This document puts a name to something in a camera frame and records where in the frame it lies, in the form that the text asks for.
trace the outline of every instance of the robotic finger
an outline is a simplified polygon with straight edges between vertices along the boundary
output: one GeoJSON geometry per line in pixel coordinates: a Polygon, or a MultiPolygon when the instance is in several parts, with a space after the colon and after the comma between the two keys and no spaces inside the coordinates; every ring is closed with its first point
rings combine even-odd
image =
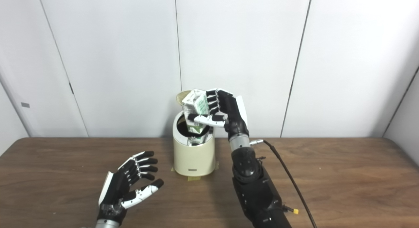
{"type": "Polygon", "coordinates": [[[157,179],[148,186],[144,186],[141,189],[133,190],[124,196],[121,205],[125,209],[128,209],[136,204],[139,204],[143,200],[154,194],[156,191],[158,191],[158,189],[160,189],[163,186],[163,184],[164,182],[162,179],[157,179]]]}

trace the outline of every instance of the silver metal cylinder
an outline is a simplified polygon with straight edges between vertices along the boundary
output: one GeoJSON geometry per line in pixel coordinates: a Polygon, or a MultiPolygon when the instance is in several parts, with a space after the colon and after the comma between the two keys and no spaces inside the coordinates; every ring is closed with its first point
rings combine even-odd
{"type": "Polygon", "coordinates": [[[99,219],[96,222],[96,228],[118,228],[119,223],[109,219],[99,219]]]}
{"type": "Polygon", "coordinates": [[[231,151],[239,149],[241,147],[250,147],[249,136],[246,134],[239,133],[230,138],[231,151]]]}

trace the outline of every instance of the black robotic forearm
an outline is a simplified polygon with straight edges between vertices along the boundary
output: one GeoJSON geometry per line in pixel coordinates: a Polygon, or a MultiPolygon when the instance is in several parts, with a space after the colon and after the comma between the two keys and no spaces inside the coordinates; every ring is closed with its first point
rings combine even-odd
{"type": "Polygon", "coordinates": [[[233,185],[244,215],[255,228],[291,228],[282,209],[282,200],[265,167],[251,147],[231,154],[233,185]]]}
{"type": "Polygon", "coordinates": [[[250,147],[249,131],[240,116],[235,98],[223,98],[233,160],[233,185],[244,215],[255,228],[291,228],[282,209],[282,200],[268,172],[250,147]]]}

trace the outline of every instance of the cable connector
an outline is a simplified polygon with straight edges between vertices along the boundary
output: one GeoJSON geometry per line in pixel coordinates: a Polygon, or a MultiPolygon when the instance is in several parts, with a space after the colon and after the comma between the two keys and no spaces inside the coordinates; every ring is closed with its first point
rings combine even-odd
{"type": "Polygon", "coordinates": [[[263,140],[262,139],[259,139],[259,140],[252,140],[252,141],[250,141],[250,145],[255,145],[255,144],[258,144],[258,143],[263,143],[263,140]]]}
{"type": "Polygon", "coordinates": [[[284,210],[284,212],[290,211],[290,212],[293,212],[294,214],[298,214],[298,209],[295,209],[295,208],[290,208],[288,206],[283,205],[282,209],[284,210]]]}

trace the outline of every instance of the black fingertip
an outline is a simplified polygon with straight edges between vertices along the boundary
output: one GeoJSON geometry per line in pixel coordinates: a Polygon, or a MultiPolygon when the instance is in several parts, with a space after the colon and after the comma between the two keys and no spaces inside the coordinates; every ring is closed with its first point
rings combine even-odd
{"type": "Polygon", "coordinates": [[[211,104],[208,104],[208,108],[209,109],[214,108],[214,107],[217,107],[217,106],[218,106],[218,103],[217,102],[213,102],[211,104]]]}
{"type": "Polygon", "coordinates": [[[137,160],[154,156],[154,151],[144,151],[142,154],[136,156],[137,160]]]}
{"type": "Polygon", "coordinates": [[[207,96],[216,95],[217,92],[215,90],[207,91],[207,96]]]}
{"type": "Polygon", "coordinates": [[[150,164],[157,164],[157,163],[158,163],[158,160],[157,160],[157,159],[155,159],[155,158],[149,158],[149,159],[147,160],[147,163],[150,163],[150,164]]]}
{"type": "Polygon", "coordinates": [[[157,179],[151,183],[152,186],[156,186],[157,188],[161,188],[164,185],[164,181],[162,179],[157,179]]]}
{"type": "Polygon", "coordinates": [[[149,166],[149,167],[146,167],[146,168],[140,168],[140,170],[157,172],[158,171],[158,168],[157,167],[153,167],[153,166],[149,166]]]}
{"type": "Polygon", "coordinates": [[[190,113],[188,115],[188,120],[193,121],[197,116],[199,116],[198,114],[194,114],[194,113],[190,113]]]}
{"type": "Polygon", "coordinates": [[[216,107],[214,109],[211,109],[210,112],[209,112],[210,115],[214,115],[216,113],[218,113],[218,107],[216,107]]]}
{"type": "Polygon", "coordinates": [[[153,180],[154,180],[154,176],[153,176],[153,175],[151,175],[151,174],[148,174],[148,173],[141,174],[141,177],[142,177],[142,178],[145,178],[145,179],[148,179],[148,180],[151,180],[151,181],[153,181],[153,180]]]}
{"type": "Polygon", "coordinates": [[[214,96],[207,96],[207,101],[208,101],[208,103],[210,103],[212,101],[217,101],[217,96],[216,95],[214,95],[214,96]]]}

